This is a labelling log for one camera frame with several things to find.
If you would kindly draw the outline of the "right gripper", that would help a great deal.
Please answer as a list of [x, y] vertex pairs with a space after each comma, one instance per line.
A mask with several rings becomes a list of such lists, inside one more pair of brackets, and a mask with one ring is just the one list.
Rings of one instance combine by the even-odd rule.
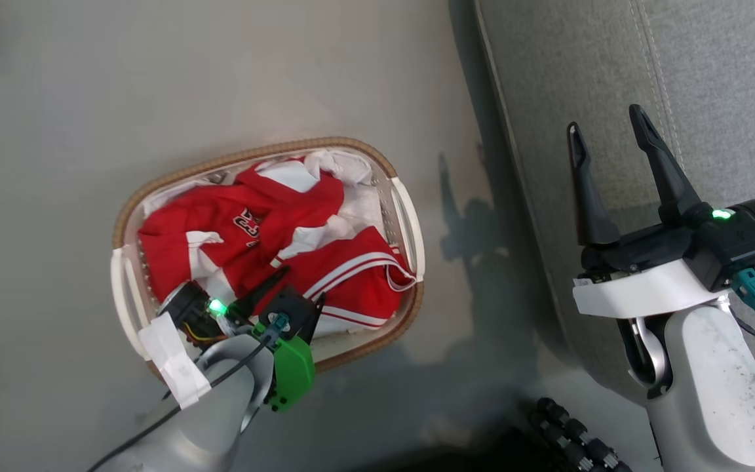
[[584, 272], [572, 293], [579, 313], [607, 319], [642, 319], [707, 303], [724, 295], [740, 271], [755, 269], [755, 199], [713, 210], [644, 108], [631, 104], [629, 117], [648, 158], [663, 224], [623, 236], [592, 177], [581, 129], [568, 125], [576, 237], [585, 246]]

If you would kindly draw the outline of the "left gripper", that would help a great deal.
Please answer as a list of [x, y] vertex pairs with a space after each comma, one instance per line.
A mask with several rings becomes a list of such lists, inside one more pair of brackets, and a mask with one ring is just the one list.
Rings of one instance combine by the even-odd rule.
[[[261, 351], [261, 342], [249, 334], [248, 328], [239, 328], [230, 319], [251, 319], [267, 293], [275, 289], [289, 271], [288, 266], [279, 267], [231, 302], [228, 308], [193, 281], [177, 286], [168, 294], [156, 318], [138, 332], [138, 339], [179, 409], [197, 404], [228, 379], [231, 372], [216, 380], [206, 378], [208, 368], [218, 362], [216, 356], [225, 355], [227, 347], [235, 347], [237, 341], [251, 344], [249, 353], [237, 357], [243, 364]], [[305, 343], [312, 342], [324, 305], [326, 292], [320, 292], [299, 331]]]

